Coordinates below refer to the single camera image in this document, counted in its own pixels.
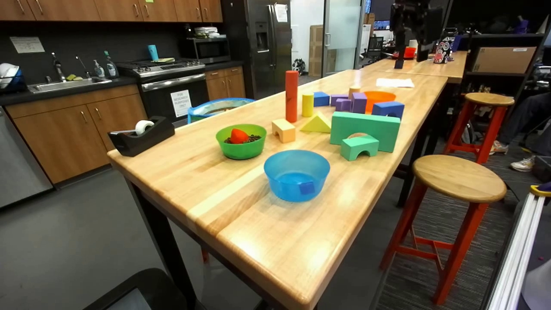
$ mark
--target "kitchen cabinet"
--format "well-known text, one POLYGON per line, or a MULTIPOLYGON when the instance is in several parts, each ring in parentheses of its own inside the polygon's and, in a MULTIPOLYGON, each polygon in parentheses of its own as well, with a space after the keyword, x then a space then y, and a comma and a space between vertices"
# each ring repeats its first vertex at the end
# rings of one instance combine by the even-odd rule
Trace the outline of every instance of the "kitchen cabinet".
POLYGON ((221 0, 174 0, 178 21, 222 23, 221 0))
POLYGON ((107 133, 145 119, 135 85, 5 109, 54 185, 107 166, 107 133))
POLYGON ((209 99, 245 97, 243 70, 228 68, 207 73, 209 99))
POLYGON ((95 0, 102 21, 147 21, 171 23, 176 21, 172 0, 95 0))
POLYGON ((5 0, 0 21, 98 21, 88 0, 5 0))

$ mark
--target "refrigerator door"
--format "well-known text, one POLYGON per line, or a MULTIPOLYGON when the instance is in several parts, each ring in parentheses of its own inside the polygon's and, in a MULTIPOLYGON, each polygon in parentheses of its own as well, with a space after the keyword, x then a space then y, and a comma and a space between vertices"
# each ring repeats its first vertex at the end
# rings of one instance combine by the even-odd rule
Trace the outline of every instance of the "refrigerator door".
POLYGON ((0 207, 52 188, 48 178, 0 107, 0 207))
POLYGON ((253 97, 283 92, 286 71, 291 70, 290 2, 248 2, 248 39, 253 97))

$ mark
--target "upper cabinet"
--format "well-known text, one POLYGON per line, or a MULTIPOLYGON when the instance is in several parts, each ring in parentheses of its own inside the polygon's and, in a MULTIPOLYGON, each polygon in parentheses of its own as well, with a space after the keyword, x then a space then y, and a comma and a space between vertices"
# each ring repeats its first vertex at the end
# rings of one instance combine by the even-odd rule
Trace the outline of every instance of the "upper cabinet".
POLYGON ((4 0, 0 21, 98 21, 90 0, 4 0))
POLYGON ((95 0, 102 21, 176 21, 172 0, 95 0))
POLYGON ((222 23, 221 0, 174 0, 178 21, 222 23))

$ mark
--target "wooden stool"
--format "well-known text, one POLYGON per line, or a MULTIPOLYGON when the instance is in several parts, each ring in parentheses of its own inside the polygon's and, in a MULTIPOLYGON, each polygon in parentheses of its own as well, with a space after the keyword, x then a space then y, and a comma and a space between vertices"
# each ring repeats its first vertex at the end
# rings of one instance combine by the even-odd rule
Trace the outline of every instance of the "wooden stool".
POLYGON ((444 304, 450 295, 455 276, 458 274, 463 257, 474 240, 482 218, 491 204, 500 202, 505 194, 505 183, 489 169, 472 161, 451 156, 427 156, 413 164, 415 185, 407 202, 401 219, 395 230, 393 240, 381 261, 381 269, 388 269, 395 254, 434 261, 439 269, 439 285, 432 302, 444 304), (455 243, 444 243, 415 237, 413 219, 420 209, 427 190, 439 192, 451 199, 469 204, 462 230, 455 243), (403 245, 412 233, 413 245, 403 245), (438 250, 451 250, 448 262, 443 264, 438 250))
POLYGON ((458 121, 453 126, 451 137, 446 144, 446 150, 444 154, 451 154, 451 152, 470 152, 477 156, 477 163, 479 164, 486 164, 488 157, 489 157, 489 150, 493 149, 496 138, 498 138, 498 132, 501 128, 501 123, 506 116, 506 111, 510 106, 515 104, 513 97, 503 97, 503 95, 496 95, 496 94, 467 94, 465 95, 465 106, 458 116, 458 121), (472 116, 475 114, 477 107, 489 107, 493 109, 493 116, 489 121, 489 128, 484 135, 484 142, 482 145, 465 145, 462 144, 462 135, 469 125, 469 121, 472 119, 472 116))

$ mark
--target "stool leg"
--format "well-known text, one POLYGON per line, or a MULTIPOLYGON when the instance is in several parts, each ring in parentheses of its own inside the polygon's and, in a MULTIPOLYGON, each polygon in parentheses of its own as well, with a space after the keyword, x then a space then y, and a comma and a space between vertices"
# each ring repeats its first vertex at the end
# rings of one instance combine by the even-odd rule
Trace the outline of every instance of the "stool leg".
POLYGON ((455 240, 453 250, 448 257, 446 269, 441 274, 441 281, 438 285, 436 295, 432 297, 432 302, 436 305, 441 305, 446 302, 451 285, 455 281, 455 276, 458 274, 463 259, 467 256, 467 250, 472 243, 472 240, 477 235, 477 230, 484 219, 486 211, 489 209, 488 204, 470 204, 469 212, 463 219, 462 230, 455 240))
POLYGON ((381 261, 382 271, 386 271, 389 268, 398 247, 407 238, 426 194, 427 194, 427 187, 420 181, 415 181, 410 200, 408 200, 407 207, 401 211, 401 218, 396 225, 395 235, 393 235, 393 238, 384 252, 384 257, 381 261))
POLYGON ((462 113, 458 116, 458 121, 455 123, 455 126, 451 130, 451 135, 448 138, 444 154, 451 154, 455 150, 455 147, 460 145, 462 133, 465 132, 465 128, 467 128, 470 118, 474 116, 474 113, 475 113, 475 106, 470 104, 470 102, 465 102, 465 107, 462 109, 462 113))
POLYGON ((508 107, 496 107, 494 109, 494 116, 493 119, 489 121, 489 128, 486 132, 486 137, 484 137, 484 144, 482 144, 482 149, 479 152, 479 157, 477 157, 477 163, 479 164, 486 164, 488 157, 489 157, 489 150, 493 149, 496 138, 498 138, 498 132, 501 128, 501 123, 506 116, 506 111, 508 107))

